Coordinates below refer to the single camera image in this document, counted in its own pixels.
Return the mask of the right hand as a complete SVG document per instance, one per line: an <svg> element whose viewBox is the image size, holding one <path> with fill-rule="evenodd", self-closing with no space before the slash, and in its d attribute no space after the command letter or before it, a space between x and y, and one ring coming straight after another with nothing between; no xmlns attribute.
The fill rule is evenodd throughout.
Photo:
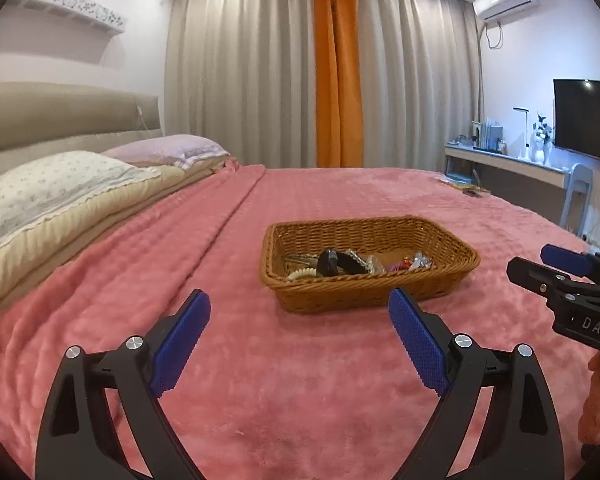
<svg viewBox="0 0 600 480"><path fill-rule="evenodd" d="M600 445L600 352L590 359L588 370L592 373L590 390L578 422L578 439L585 460Z"/></svg>

